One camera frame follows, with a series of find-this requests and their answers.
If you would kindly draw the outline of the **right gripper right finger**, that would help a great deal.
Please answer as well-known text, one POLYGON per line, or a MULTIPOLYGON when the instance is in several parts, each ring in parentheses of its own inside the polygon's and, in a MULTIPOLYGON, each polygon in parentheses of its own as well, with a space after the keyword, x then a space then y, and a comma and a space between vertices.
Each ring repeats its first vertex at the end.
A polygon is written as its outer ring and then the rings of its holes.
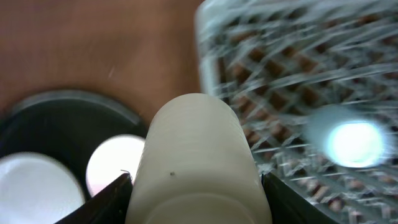
POLYGON ((262 174, 261 182, 273 223, 337 224, 338 217, 316 207, 272 173, 262 174))

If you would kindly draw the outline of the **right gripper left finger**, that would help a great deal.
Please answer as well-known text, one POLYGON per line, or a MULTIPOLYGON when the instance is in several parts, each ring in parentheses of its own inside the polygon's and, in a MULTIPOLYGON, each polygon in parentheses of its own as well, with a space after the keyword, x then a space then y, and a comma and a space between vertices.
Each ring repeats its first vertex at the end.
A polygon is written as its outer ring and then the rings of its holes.
POLYGON ((131 175, 125 172, 56 224, 124 224, 132 190, 131 175))

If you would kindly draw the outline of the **pink bowl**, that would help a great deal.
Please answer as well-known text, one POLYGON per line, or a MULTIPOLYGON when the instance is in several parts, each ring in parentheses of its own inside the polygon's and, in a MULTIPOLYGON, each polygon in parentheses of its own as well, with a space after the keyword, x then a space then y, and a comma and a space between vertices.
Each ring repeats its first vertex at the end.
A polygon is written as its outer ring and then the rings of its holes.
POLYGON ((144 144, 144 138, 130 134, 113 136, 102 142, 86 168, 86 186, 90 195, 94 197, 123 173, 134 180, 144 144))

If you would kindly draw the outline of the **grey plate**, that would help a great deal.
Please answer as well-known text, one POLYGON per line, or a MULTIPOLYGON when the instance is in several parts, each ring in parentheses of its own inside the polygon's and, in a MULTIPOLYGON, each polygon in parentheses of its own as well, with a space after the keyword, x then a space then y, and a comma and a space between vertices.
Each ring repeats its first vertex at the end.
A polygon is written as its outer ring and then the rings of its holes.
POLYGON ((79 182, 55 159, 33 152, 1 159, 1 223, 56 223, 84 203, 79 182))

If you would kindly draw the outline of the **light blue cup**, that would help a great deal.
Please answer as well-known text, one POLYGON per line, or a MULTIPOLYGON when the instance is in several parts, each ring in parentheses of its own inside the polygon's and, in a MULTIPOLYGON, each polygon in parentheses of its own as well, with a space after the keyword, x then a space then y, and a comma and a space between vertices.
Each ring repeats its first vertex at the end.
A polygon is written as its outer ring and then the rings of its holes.
POLYGON ((328 105, 312 112, 303 134, 318 153, 343 167, 378 166, 392 152, 386 128, 342 105, 328 105))

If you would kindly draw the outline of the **cream white cup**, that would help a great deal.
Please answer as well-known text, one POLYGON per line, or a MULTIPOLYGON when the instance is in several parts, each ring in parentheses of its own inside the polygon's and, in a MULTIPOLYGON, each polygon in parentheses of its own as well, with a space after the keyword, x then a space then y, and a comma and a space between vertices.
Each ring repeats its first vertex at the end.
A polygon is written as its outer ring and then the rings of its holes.
POLYGON ((152 120, 126 223, 270 223, 272 215, 234 111, 202 93, 178 96, 152 120))

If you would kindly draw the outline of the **grey dishwasher rack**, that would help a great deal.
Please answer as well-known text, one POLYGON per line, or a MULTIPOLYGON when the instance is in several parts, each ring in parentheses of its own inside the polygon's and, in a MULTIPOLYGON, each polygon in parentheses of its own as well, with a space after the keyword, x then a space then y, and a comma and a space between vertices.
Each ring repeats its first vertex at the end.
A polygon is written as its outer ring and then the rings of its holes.
POLYGON ((201 88, 237 114, 260 176, 272 173, 340 223, 397 222, 397 2, 204 1, 201 88), (339 166, 303 134, 342 105, 386 128, 392 152, 339 166))

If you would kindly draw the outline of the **round black tray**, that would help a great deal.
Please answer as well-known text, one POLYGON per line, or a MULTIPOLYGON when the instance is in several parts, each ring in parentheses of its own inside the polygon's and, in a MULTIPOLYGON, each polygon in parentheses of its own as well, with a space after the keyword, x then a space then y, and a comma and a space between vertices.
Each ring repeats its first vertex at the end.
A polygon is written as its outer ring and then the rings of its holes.
POLYGON ((27 97, 1 115, 1 156, 36 152, 66 166, 90 198, 86 167, 105 140, 121 134, 142 138, 142 118, 110 97, 81 90, 55 90, 27 97))

